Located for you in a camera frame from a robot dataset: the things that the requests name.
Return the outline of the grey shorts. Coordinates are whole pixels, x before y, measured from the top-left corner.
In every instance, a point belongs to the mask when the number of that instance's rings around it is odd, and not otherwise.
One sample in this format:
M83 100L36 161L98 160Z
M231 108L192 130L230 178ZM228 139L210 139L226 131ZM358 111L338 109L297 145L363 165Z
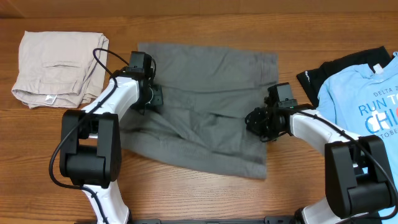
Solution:
M164 103L120 122L123 149L173 166L265 179L266 145L246 129L279 80L275 53L144 42Z

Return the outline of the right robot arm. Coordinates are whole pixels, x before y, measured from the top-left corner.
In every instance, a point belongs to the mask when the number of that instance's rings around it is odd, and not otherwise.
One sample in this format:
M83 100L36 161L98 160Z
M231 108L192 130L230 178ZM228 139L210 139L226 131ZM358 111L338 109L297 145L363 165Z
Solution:
M380 223L397 215L397 188L379 137L351 133L309 105L256 108L245 123L264 142L288 134L307 142L325 160L325 198L295 215L265 218L265 223Z

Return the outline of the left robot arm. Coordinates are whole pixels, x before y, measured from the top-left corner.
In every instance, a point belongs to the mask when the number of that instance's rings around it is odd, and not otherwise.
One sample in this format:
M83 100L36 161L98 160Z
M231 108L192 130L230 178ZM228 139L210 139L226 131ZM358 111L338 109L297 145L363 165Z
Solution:
M117 71L95 101L63 115L60 172L87 196L97 223L132 223L117 182L122 164L119 122L129 109L145 110L160 101L154 78L153 68Z

